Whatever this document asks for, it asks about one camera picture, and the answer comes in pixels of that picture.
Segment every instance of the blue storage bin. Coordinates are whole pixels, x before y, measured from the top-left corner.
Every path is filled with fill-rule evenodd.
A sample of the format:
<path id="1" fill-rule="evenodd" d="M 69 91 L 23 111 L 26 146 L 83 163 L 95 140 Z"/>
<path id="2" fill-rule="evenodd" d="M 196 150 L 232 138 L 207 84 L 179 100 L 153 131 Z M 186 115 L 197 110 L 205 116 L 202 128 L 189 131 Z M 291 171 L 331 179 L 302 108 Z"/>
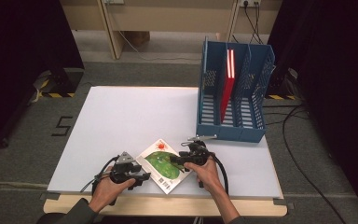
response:
<path id="1" fill-rule="evenodd" d="M 234 49 L 236 80 L 223 122 L 220 100 L 226 73 L 227 49 Z M 262 104 L 275 56 L 269 45 L 205 41 L 197 115 L 197 135 L 260 142 L 266 132 Z"/>

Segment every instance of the wall outlet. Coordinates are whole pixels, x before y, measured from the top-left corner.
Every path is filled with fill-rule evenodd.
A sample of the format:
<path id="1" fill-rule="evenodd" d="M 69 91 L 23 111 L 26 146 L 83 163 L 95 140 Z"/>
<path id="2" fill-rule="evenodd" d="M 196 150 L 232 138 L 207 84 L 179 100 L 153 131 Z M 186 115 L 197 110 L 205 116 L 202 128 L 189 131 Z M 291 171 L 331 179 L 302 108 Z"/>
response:
<path id="1" fill-rule="evenodd" d="M 248 7 L 256 7 L 257 4 L 260 7 L 261 0 L 240 0 L 240 7 L 243 7 L 245 1 L 248 2 Z"/>

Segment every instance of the gray carpet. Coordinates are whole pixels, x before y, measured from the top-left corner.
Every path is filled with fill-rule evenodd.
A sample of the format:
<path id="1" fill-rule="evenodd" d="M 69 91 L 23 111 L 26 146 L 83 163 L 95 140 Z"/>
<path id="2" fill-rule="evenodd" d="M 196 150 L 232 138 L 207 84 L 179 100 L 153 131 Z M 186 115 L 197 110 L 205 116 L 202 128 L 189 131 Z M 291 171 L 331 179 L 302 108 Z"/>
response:
<path id="1" fill-rule="evenodd" d="M 66 141 L 62 125 L 73 127 L 91 86 L 180 86 L 197 87 L 200 66 L 156 63 L 85 63 L 86 71 L 74 98 L 43 97 L 26 108 L 0 148 L 0 223 L 36 223 L 43 215 L 43 200 Z M 297 100 L 265 100 L 268 146 L 289 207 L 285 217 L 247 217 L 248 223 L 341 223 L 332 208 L 299 172 L 285 146 L 282 121 Z M 287 120 L 285 137 L 296 162 L 346 223 L 358 223 L 358 199 L 351 185 L 329 157 L 305 107 Z"/>

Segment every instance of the black handheld controller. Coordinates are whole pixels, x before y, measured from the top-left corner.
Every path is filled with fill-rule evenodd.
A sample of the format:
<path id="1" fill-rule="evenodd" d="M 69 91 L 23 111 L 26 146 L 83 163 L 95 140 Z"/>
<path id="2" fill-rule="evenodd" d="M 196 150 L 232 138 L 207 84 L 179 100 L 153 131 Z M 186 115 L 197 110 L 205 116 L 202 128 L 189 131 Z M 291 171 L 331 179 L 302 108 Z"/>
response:
<path id="1" fill-rule="evenodd" d="M 135 179 L 135 183 L 130 186 L 128 190 L 132 190 L 137 186 L 142 186 L 144 181 L 150 178 L 150 173 L 134 175 L 141 171 L 142 165 L 134 164 L 136 161 L 127 152 L 123 152 L 120 156 L 114 157 L 111 161 L 115 161 L 115 165 L 111 171 L 100 172 L 95 176 L 95 180 L 92 183 L 92 194 L 94 194 L 94 191 L 97 189 L 97 186 L 102 180 L 103 175 L 109 175 L 110 179 L 116 184 L 121 184 L 132 178 Z M 115 205 L 115 203 L 116 200 L 112 201 L 110 205 Z"/>
<path id="2" fill-rule="evenodd" d="M 180 151 L 179 157 L 171 156 L 170 161 L 177 163 L 178 165 L 183 165 L 185 162 L 193 162 L 197 165 L 203 165 L 211 155 L 206 148 L 205 143 L 200 140 L 189 143 L 187 146 L 190 151 Z M 199 186 L 200 188 L 203 188 L 202 182 L 199 182 Z"/>

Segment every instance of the yellow black tape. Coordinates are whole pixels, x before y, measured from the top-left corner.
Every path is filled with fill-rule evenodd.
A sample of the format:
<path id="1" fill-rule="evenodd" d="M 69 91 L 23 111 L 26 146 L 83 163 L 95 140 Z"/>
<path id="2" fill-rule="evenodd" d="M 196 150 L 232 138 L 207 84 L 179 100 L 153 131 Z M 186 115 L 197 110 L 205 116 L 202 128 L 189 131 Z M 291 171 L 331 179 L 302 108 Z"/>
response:
<path id="1" fill-rule="evenodd" d="M 294 95 L 266 95 L 266 99 L 273 100 L 295 100 L 296 97 Z"/>
<path id="2" fill-rule="evenodd" d="M 42 92 L 42 96 L 50 98 L 62 98 L 62 97 L 74 97 L 74 93 L 54 93 L 54 92 Z"/>

